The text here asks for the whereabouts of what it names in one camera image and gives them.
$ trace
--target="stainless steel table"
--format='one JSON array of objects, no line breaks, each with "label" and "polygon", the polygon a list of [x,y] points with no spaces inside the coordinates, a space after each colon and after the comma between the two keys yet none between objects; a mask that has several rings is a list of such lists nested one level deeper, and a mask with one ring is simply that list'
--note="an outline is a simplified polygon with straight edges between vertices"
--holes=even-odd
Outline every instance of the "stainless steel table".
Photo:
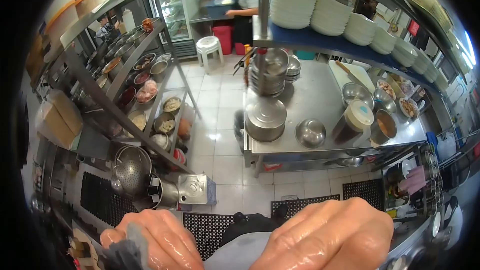
[{"label": "stainless steel table", "polygon": [[[261,162],[267,163],[267,161],[281,163],[324,160],[377,153],[369,141],[365,141],[358,147],[353,147],[353,141],[340,145],[333,142],[332,130],[345,111],[340,92],[340,87],[326,63],[302,60],[300,78],[293,84],[286,84],[285,90],[277,97],[286,107],[285,132],[279,139],[270,143],[255,141],[246,134],[246,138],[244,138],[245,165],[250,166],[254,160],[253,156],[258,156],[261,159],[258,164],[261,164]],[[257,95],[251,89],[247,89],[244,94],[244,105],[255,100],[257,100]],[[382,144],[381,147],[399,146],[426,140],[419,119],[412,122],[402,114],[394,114],[393,117],[397,125],[397,135],[394,139]],[[297,123],[306,118],[317,118],[325,126],[326,141],[318,149],[306,149],[295,139],[294,130]]]}]

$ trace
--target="blue shelf liner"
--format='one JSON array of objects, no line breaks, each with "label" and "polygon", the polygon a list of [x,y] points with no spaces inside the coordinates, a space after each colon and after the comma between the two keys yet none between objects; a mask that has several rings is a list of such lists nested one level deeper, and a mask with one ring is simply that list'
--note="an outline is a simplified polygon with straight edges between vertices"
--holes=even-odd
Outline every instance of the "blue shelf liner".
[{"label": "blue shelf liner", "polygon": [[[353,57],[364,58],[384,64],[390,68],[400,70],[402,65],[389,54],[380,54],[374,51],[370,46],[359,46],[351,43],[343,36],[330,37],[317,33],[310,26],[303,29],[286,29],[273,24],[270,21],[270,31],[272,40],[293,45],[305,45],[317,48],[331,49],[338,52],[351,55]],[[423,75],[418,74],[411,68],[407,68],[407,74],[433,90],[437,90],[433,83],[429,83]]]}]

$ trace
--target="hand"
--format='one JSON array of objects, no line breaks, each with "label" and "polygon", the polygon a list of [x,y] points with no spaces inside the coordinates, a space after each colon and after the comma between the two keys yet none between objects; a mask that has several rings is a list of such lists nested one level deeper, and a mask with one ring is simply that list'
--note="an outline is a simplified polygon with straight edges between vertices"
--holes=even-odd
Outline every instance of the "hand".
[{"label": "hand", "polygon": [[361,198],[310,204],[275,229],[250,270],[372,270],[385,261],[393,221]]},{"label": "hand", "polygon": [[102,246],[107,249],[111,243],[125,239],[130,223],[139,226],[148,243],[148,266],[151,269],[204,269],[194,236],[165,209],[144,209],[140,213],[125,214],[115,229],[102,232]]},{"label": "hand", "polygon": [[225,13],[225,16],[228,16],[228,17],[233,17],[235,15],[237,15],[237,11],[233,9],[230,9]]}]

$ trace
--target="stacked metal bowls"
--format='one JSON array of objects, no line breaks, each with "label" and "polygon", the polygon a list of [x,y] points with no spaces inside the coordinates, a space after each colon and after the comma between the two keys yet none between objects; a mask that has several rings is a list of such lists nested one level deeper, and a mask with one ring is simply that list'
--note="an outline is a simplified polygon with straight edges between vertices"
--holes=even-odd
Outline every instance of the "stacked metal bowls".
[{"label": "stacked metal bowls", "polygon": [[300,69],[302,69],[302,64],[300,63],[299,59],[294,55],[289,55],[285,82],[292,83],[297,81],[300,77]]},{"label": "stacked metal bowls", "polygon": [[[263,87],[260,87],[261,58],[265,58],[263,65]],[[249,85],[252,90],[260,96],[279,96],[285,88],[285,77],[289,63],[288,54],[280,48],[268,48],[267,52],[260,56],[257,54],[250,63]]]}]

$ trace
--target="stainless steel bowl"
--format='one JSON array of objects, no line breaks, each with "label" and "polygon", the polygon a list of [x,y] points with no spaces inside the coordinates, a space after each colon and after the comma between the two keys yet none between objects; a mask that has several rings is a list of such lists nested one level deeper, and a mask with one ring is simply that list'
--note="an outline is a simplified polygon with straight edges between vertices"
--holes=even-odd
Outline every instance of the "stainless steel bowl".
[{"label": "stainless steel bowl", "polygon": [[375,88],[373,92],[375,99],[381,100],[381,102],[375,101],[375,105],[379,106],[379,109],[386,110],[388,113],[393,114],[397,112],[397,105],[390,95],[381,88]]},{"label": "stainless steel bowl", "polygon": [[354,99],[360,99],[363,101],[368,107],[373,110],[374,109],[374,98],[370,94],[369,90],[358,85],[353,82],[346,83],[342,87],[342,100],[343,105],[348,107],[350,102]]},{"label": "stainless steel bowl", "polygon": [[307,149],[321,147],[325,143],[326,136],[325,126],[317,119],[302,120],[295,128],[295,138]]},{"label": "stainless steel bowl", "polygon": [[362,164],[362,162],[363,162],[363,157],[336,160],[336,163],[339,164],[340,166],[352,166],[352,167],[358,167],[360,166],[360,164]]},{"label": "stainless steel bowl", "polygon": [[[379,122],[382,123],[383,130],[380,128]],[[378,110],[376,112],[376,120],[373,122],[370,129],[370,139],[378,145],[385,144],[390,139],[397,136],[397,125],[392,116],[386,110]]]}]

